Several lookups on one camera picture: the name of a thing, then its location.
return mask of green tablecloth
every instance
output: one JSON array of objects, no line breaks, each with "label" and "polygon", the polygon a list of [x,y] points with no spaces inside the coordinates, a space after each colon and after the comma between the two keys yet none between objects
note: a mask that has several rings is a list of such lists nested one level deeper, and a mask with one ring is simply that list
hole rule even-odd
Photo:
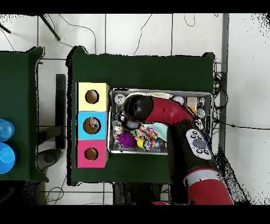
[{"label": "green tablecloth", "polygon": [[35,70],[44,49],[0,51],[0,118],[11,121],[15,133],[6,144],[16,152],[14,167],[0,180],[47,181],[35,166],[37,100]]},{"label": "green tablecloth", "polygon": [[74,47],[66,62],[69,67],[69,82],[73,86],[68,86],[67,93],[72,98],[72,108],[68,105],[68,110],[72,110],[68,112],[68,124],[72,124],[72,142],[69,143],[68,152],[71,153],[71,170],[68,170],[71,183],[170,182],[167,156],[164,155],[111,153],[104,169],[75,168],[76,82],[105,82],[110,88],[212,93],[214,58],[213,53],[206,53],[203,57],[89,55],[81,46]]}]

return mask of robot control buttons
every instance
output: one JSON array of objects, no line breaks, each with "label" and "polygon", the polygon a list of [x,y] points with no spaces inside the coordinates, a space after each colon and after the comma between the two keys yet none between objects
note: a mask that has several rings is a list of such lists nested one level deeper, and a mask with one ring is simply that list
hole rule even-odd
[{"label": "robot control buttons", "polygon": [[197,148],[206,148],[206,143],[204,142],[204,140],[202,139],[195,139],[193,142],[192,142],[193,146],[197,147]]},{"label": "robot control buttons", "polygon": [[196,150],[196,152],[197,152],[197,153],[200,153],[200,154],[203,153],[203,151],[200,150],[199,148]]},{"label": "robot control buttons", "polygon": [[190,129],[186,132],[186,138],[193,155],[202,160],[211,160],[212,153],[200,131]]}]

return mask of plastic container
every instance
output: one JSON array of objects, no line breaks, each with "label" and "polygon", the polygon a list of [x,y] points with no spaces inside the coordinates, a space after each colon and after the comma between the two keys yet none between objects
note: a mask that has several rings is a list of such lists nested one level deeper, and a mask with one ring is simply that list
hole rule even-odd
[{"label": "plastic container", "polygon": [[[171,94],[172,97],[175,96],[182,96],[183,99],[186,101],[187,97],[197,97],[197,98],[204,98],[205,103],[203,106],[203,110],[205,111],[205,117],[201,119],[204,128],[207,131],[207,134],[211,135],[211,121],[212,121],[212,114],[213,114],[213,96],[208,92],[191,92],[191,91],[172,91],[172,90],[150,90],[150,89],[128,89],[128,90],[121,90],[121,89],[112,89],[110,91],[111,99],[114,99],[116,94],[124,94],[127,96],[133,92],[164,92],[167,94]],[[127,153],[127,154],[144,154],[144,155],[168,155],[168,150],[166,147],[162,148],[153,148],[148,152],[145,152],[140,147],[135,148],[124,148],[118,147],[118,145],[114,144],[114,138],[112,135],[112,125],[111,123],[116,120],[116,113],[121,110],[121,107],[117,105],[114,100],[111,101],[111,108],[109,111],[109,122],[108,122],[108,151],[111,153]]]},{"label": "plastic container", "polygon": [[15,163],[15,152],[4,143],[0,143],[0,174],[7,173]]},{"label": "plastic container", "polygon": [[7,121],[0,119],[0,142],[5,142],[14,135],[14,125]]}]

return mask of black stand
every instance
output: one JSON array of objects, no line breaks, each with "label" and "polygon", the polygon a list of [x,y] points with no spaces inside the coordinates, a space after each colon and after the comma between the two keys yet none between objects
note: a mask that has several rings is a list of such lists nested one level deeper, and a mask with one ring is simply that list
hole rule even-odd
[{"label": "black stand", "polygon": [[[23,15],[30,15],[30,16],[36,16],[35,14],[23,14]],[[49,24],[49,22],[46,20],[46,18],[44,17],[44,15],[37,15],[39,16],[43,22],[46,24],[46,26],[50,29],[50,31],[53,33],[53,35],[55,36],[55,38],[60,41],[60,37],[57,35],[57,33],[55,32],[55,30],[52,28],[52,26]],[[6,27],[4,27],[3,25],[0,24],[0,28],[3,29],[4,31],[6,31],[7,33],[11,33],[11,31],[9,31]]]},{"label": "black stand", "polygon": [[0,23],[0,28],[3,29],[4,31],[6,31],[7,33],[11,33],[6,27],[1,25],[1,23]]},{"label": "black stand", "polygon": [[56,148],[65,148],[64,124],[65,124],[65,74],[56,75],[55,92],[55,126],[45,128],[38,133],[38,144],[55,137]]},{"label": "black stand", "polygon": [[55,126],[48,127],[38,132],[38,144],[55,137],[55,148],[39,152],[37,155],[37,165],[41,172],[45,168],[55,164],[61,154],[61,149],[65,148],[65,75],[56,75],[56,92],[55,92]]}]

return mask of stacked boxes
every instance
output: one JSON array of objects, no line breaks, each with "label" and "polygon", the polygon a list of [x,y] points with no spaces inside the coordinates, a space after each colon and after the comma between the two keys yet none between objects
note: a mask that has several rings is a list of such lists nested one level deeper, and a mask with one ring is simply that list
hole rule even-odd
[{"label": "stacked boxes", "polygon": [[108,160],[107,119],[108,92],[106,83],[79,82],[78,145],[76,159],[78,168],[104,168]]}]

